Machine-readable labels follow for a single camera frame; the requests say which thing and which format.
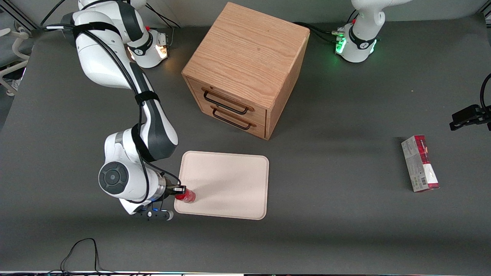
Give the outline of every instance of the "red and white box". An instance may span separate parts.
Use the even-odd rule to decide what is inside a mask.
[[[428,147],[424,135],[414,135],[401,143],[412,190],[415,193],[440,188],[435,172],[428,159]]]

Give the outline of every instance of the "gray tabletop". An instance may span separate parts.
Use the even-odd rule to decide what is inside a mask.
[[[0,270],[56,269],[75,241],[93,237],[109,270],[491,274],[491,134],[448,126],[479,102],[490,71],[482,15],[387,23],[362,64],[311,36],[270,141],[197,107],[180,72],[206,31],[176,30],[170,59],[146,70],[180,139],[156,163],[177,173],[189,150],[264,155],[266,217],[128,216],[97,172],[105,138],[137,120],[132,93],[92,83],[75,49],[50,33],[34,46],[1,134]],[[400,141],[417,134],[439,190],[411,190]],[[92,245],[72,258],[67,269],[91,270]]]

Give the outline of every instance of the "wooden drawer cabinet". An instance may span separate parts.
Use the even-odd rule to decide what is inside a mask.
[[[307,28],[229,2],[182,74],[203,113],[268,140],[308,37]]]

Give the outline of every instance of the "drawer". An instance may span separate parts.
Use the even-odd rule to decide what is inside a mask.
[[[209,105],[220,107],[233,114],[236,118],[243,118],[248,122],[254,122],[260,125],[266,124],[266,110],[250,104],[241,103],[238,99],[224,96],[217,91],[215,87],[206,85],[196,80],[187,78],[191,86],[194,97],[201,108]]]
[[[264,126],[264,124],[258,124],[256,122],[251,122],[244,118],[240,118],[236,114],[233,114],[215,105],[202,104],[201,111],[203,111],[203,113],[205,113],[206,115],[218,119],[226,124],[232,125],[254,136],[263,139],[265,137],[266,127]]]

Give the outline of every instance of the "black metal handle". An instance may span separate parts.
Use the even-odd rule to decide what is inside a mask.
[[[244,111],[238,111],[237,109],[233,109],[231,107],[228,107],[228,106],[226,106],[224,104],[221,104],[221,103],[219,103],[219,102],[217,102],[215,100],[212,100],[212,99],[206,97],[207,95],[208,95],[208,91],[205,90],[205,93],[203,94],[203,97],[205,97],[205,100],[207,100],[208,102],[213,103],[213,104],[216,104],[217,106],[223,107],[223,108],[225,108],[227,110],[230,110],[230,111],[232,111],[234,113],[237,113],[239,115],[244,115],[249,110],[249,108],[246,107]]]
[[[229,124],[233,125],[234,127],[238,127],[238,128],[240,128],[240,129],[242,129],[242,130],[248,130],[248,129],[250,129],[250,126],[252,125],[251,123],[249,123],[249,124],[248,124],[246,127],[243,127],[243,126],[241,126],[241,125],[239,125],[239,124],[236,124],[236,123],[234,123],[234,122],[232,122],[232,121],[230,121],[230,120],[227,120],[227,119],[225,119],[225,118],[223,118],[223,117],[220,117],[220,116],[216,115],[216,114],[215,114],[215,112],[217,112],[217,109],[213,109],[213,116],[214,116],[215,118],[217,118],[217,119],[219,119],[219,120],[222,120],[222,121],[224,121],[225,123],[229,123]]]

